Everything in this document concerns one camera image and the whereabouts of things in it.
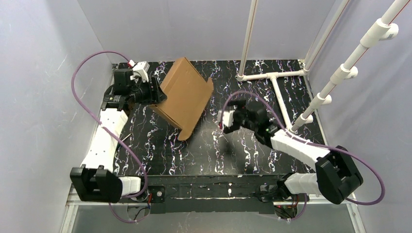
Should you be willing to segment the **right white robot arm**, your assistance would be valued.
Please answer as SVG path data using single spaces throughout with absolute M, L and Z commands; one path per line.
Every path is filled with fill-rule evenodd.
M 289 136 L 280 124 L 270 120 L 261 102 L 231 100 L 234 110 L 220 110 L 218 118 L 224 133 L 246 128 L 261 144 L 286 153 L 314 170 L 314 173 L 289 173 L 277 182 L 280 193 L 322 195 L 334 204 L 342 203 L 363 184 L 363 177 L 353 159 L 341 147 L 324 149 L 309 140 Z

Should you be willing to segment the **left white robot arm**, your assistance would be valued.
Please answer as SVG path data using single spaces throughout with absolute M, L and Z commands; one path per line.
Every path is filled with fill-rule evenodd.
M 146 182 L 140 177 L 113 174 L 113 160 L 120 134 L 135 104 L 150 105 L 167 99 L 155 77 L 144 68 L 117 68 L 114 84 L 104 93 L 98 119 L 99 127 L 80 167 L 70 179 L 82 201 L 117 203 L 123 197 L 141 195 Z

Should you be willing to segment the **brown cardboard box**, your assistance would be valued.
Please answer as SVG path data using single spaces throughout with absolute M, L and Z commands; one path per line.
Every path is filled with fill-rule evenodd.
M 150 108 L 180 130 L 177 140 L 189 139 L 214 91 L 212 78 L 205 79 L 186 57 L 181 57 L 160 87 L 167 99 Z

